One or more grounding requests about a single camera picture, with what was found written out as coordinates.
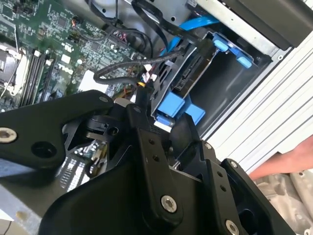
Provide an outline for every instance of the ram slot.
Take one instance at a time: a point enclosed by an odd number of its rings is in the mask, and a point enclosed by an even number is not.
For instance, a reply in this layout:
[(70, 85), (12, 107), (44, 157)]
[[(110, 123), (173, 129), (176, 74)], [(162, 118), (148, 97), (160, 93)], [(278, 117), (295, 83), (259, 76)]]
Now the ram slot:
[(40, 79), (45, 64), (45, 56), (39, 55), (36, 56), (35, 54), (31, 55), (28, 71), (26, 75), (25, 85), (23, 87), (20, 107), (33, 104), (35, 99), (35, 88)]

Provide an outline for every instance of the motherboard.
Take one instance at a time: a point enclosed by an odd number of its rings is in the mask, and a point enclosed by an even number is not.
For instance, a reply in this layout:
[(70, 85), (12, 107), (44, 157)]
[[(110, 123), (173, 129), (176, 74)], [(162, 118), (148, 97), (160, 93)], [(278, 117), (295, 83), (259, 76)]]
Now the motherboard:
[[(1, 43), (23, 51), (14, 57), (7, 49), (0, 50), (2, 112), (91, 89), (112, 97), (130, 85), (99, 85), (93, 81), (93, 73), (110, 64), (143, 58), (125, 37), (95, 27), (65, 9), (59, 0), (2, 0)], [(6, 69), (7, 74), (1, 74), (10, 60), (10, 72)], [(140, 70), (121, 68), (106, 79), (136, 76)]]

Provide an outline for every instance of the blue plastic tab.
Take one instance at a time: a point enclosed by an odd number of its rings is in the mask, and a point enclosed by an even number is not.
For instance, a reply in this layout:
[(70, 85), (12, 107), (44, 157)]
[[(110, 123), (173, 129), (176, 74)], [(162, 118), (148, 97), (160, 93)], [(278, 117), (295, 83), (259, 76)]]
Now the blue plastic tab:
[(228, 42), (224, 40), (223, 38), (221, 38), (218, 34), (214, 35), (213, 43), (222, 52), (225, 52), (228, 50)]
[(190, 96), (187, 96), (185, 99), (185, 105), (182, 107), (181, 111), (179, 112), (177, 118), (179, 118), (184, 112), (189, 114), (192, 117), (192, 120), (197, 125), (198, 122), (203, 118), (205, 115), (205, 111), (199, 108), (197, 105), (194, 105), (191, 101)]
[(157, 115), (156, 120), (166, 126), (171, 126), (171, 121), (168, 118), (165, 118), (161, 115)]
[(184, 104), (185, 101), (182, 98), (173, 92), (169, 92), (162, 100), (158, 110), (173, 118)]
[(242, 64), (243, 66), (245, 66), (247, 69), (249, 69), (252, 66), (252, 60), (245, 56), (242, 52), (240, 52), (237, 57), (236, 60)]

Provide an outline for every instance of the power cable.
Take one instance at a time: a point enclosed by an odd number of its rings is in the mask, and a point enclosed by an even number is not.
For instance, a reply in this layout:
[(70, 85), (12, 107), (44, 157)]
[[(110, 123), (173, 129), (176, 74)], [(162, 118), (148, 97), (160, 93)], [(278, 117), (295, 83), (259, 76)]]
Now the power cable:
[(131, 84), (137, 83), (136, 78), (134, 77), (119, 77), (119, 78), (113, 78), (113, 79), (101, 79), (101, 76), (105, 76), (106, 74), (108, 74), (109, 72), (112, 72), (118, 68), (125, 68), (125, 67), (131, 67), (131, 66), (142, 66), (142, 65), (148, 65), (148, 64), (154, 64), (154, 63), (160, 63), (160, 62), (164, 62), (167, 60), (171, 60), (174, 58), (177, 58), (178, 56), (184, 55), (185, 51), (183, 49), (179, 50), (179, 51), (175, 51), (175, 52), (170, 52), (167, 55), (163, 55), (157, 58), (153, 58), (153, 59), (143, 59), (143, 60), (134, 60), (134, 61), (130, 61), (130, 62), (120, 62), (120, 63), (116, 63), (113, 65), (109, 65), (104, 67), (103, 69), (100, 69), (99, 71), (97, 71), (94, 76), (93, 79), (95, 82), (99, 83), (99, 84), (115, 84), (115, 83), (129, 83), (131, 81)]

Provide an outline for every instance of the metal frame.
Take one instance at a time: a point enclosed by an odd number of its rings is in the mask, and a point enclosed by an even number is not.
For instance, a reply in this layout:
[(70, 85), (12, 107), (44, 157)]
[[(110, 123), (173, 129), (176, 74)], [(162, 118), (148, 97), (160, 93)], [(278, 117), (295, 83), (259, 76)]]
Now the metal frame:
[(275, 46), (270, 40), (248, 25), (243, 19), (225, 7), (220, 1), (197, 0), (197, 2), (208, 13), (236, 32), (263, 54), (271, 56), (277, 49), (277, 46)]

